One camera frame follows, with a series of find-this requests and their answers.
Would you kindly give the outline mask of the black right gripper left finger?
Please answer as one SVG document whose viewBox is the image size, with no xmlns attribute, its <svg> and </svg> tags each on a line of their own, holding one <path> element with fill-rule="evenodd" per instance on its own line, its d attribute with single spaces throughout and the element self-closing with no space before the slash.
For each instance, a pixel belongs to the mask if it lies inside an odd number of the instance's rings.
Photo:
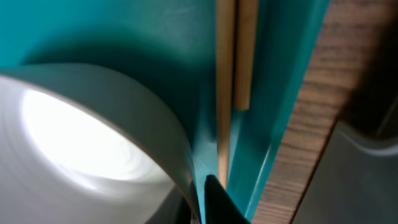
<svg viewBox="0 0 398 224">
<path fill-rule="evenodd" d="M 172 185 L 170 182 L 161 182 L 159 184 L 146 184 L 146 188 L 149 189 L 147 197 L 159 201 L 157 209 L 146 221 L 147 224 L 183 224 L 197 221 L 195 212 L 199 209 L 198 196 L 193 180 L 189 182 L 188 188 L 188 196 L 194 204 L 193 210 L 177 185 Z"/>
</svg>

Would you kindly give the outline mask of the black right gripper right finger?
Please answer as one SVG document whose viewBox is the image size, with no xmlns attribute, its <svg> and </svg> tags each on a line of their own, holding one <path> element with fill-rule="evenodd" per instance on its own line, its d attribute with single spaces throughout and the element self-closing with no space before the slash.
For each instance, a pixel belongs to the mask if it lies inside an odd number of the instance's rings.
<svg viewBox="0 0 398 224">
<path fill-rule="evenodd" d="M 250 224 L 214 175 L 205 180 L 205 213 L 207 224 Z"/>
</svg>

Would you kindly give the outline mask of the grey-blue bowl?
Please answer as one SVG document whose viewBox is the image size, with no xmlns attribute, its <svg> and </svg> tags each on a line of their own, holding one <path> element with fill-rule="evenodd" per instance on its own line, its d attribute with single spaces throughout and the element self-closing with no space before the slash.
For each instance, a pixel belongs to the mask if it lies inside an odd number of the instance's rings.
<svg viewBox="0 0 398 224">
<path fill-rule="evenodd" d="M 152 91 L 84 63 L 1 69 L 2 223 L 200 220 L 191 147 Z"/>
</svg>

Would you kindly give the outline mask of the wooden chopstick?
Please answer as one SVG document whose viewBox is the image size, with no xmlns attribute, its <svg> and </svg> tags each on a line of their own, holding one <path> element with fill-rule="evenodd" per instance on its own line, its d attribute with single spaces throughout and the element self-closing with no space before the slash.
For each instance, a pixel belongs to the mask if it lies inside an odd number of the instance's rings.
<svg viewBox="0 0 398 224">
<path fill-rule="evenodd" d="M 238 110 L 248 110 L 250 105 L 258 12 L 259 0 L 238 1 L 234 81 L 234 104 Z"/>
<path fill-rule="evenodd" d="M 218 179 L 228 183 L 234 62 L 235 0 L 216 0 L 216 130 Z"/>
</svg>

